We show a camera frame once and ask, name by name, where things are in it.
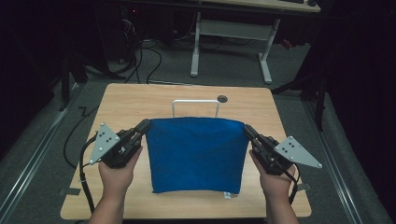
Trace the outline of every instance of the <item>person's left hand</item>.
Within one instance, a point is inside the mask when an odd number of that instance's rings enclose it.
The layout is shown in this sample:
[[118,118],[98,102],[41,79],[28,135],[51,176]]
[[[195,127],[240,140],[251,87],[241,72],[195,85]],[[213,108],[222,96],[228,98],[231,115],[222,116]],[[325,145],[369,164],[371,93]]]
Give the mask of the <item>person's left hand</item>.
[[134,166],[139,159],[142,147],[132,156],[125,167],[111,169],[104,162],[99,162],[99,173],[103,182],[103,197],[118,199],[124,197],[134,179]]

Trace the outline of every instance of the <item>forearm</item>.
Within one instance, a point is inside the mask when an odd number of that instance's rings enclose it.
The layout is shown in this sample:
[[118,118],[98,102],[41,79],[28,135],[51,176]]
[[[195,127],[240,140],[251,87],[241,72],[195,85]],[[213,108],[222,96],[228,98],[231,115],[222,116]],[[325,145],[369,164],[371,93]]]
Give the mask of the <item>forearm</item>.
[[103,196],[90,219],[90,224],[100,223],[122,223],[125,196],[107,197]]
[[284,199],[266,198],[266,211],[268,224],[299,223],[287,197]]

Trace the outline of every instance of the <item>white handle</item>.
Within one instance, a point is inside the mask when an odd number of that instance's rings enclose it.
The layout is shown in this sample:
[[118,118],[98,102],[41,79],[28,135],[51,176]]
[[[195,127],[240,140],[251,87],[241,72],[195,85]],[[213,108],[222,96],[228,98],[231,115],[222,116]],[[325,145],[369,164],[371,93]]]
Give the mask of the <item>white handle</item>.
[[220,102],[218,100],[174,100],[172,102],[172,113],[173,117],[175,117],[175,105],[176,103],[216,103],[216,115],[215,118],[218,117]]

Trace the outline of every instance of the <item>folded blue towel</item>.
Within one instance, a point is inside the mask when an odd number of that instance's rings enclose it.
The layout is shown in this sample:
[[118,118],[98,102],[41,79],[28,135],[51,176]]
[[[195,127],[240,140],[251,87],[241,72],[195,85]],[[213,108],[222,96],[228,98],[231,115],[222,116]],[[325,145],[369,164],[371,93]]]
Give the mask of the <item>folded blue towel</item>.
[[239,193],[248,148],[244,127],[230,119],[151,119],[146,138],[153,192]]

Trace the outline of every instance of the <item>person's right hand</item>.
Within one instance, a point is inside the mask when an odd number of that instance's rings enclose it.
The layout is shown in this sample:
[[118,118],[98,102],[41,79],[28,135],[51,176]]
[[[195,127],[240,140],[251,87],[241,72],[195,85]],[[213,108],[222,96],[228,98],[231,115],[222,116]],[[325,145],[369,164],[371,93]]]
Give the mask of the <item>person's right hand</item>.
[[[289,199],[289,188],[291,184],[290,178],[285,174],[282,175],[268,175],[262,165],[254,156],[252,150],[249,151],[251,159],[253,159],[254,164],[260,172],[260,183],[262,184],[262,191],[265,194],[265,198],[271,200],[288,200]],[[294,175],[296,168],[292,165],[288,172]]]

